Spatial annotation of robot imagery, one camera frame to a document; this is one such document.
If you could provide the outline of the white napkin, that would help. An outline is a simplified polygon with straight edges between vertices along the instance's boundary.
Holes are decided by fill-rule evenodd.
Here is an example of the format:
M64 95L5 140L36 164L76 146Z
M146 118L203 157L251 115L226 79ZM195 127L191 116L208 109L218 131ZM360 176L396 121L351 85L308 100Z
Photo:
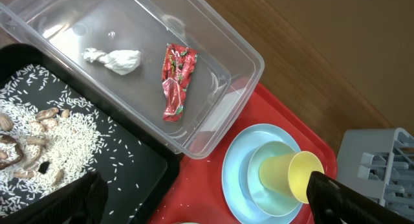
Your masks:
M106 53L95 48L86 48L82 53L85 61L99 62L119 75L126 75L134 71L140 65L141 55L139 50L114 50Z

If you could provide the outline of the red strawberry cake wrapper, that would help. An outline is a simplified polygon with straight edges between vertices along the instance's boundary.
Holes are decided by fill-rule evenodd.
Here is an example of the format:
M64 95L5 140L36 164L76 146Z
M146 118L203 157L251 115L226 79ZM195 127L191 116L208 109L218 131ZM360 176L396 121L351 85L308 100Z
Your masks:
M197 63L198 52L187 46L168 43L162 66L162 88L166 97L163 120L181 119L186 93Z

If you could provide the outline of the green bowl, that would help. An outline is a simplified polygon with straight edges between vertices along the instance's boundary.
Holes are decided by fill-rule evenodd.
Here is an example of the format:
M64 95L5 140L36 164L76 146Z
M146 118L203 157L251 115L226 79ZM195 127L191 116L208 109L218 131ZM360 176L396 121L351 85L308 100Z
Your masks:
M196 222L174 222L172 224L200 224L200 223L196 223Z

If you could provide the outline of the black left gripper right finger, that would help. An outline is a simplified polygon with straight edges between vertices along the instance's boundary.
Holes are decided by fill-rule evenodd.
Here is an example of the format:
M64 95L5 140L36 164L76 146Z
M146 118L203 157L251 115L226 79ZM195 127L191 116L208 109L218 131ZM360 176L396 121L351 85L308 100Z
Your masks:
M307 199L315 224L413 224L317 171L310 174Z

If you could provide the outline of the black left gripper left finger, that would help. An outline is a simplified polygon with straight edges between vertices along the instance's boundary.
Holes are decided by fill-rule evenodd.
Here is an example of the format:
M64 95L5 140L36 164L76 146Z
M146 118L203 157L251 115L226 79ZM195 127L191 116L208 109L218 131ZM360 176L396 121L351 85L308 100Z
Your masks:
M90 172L39 201L1 218L1 224L100 223L108 200L108 185Z

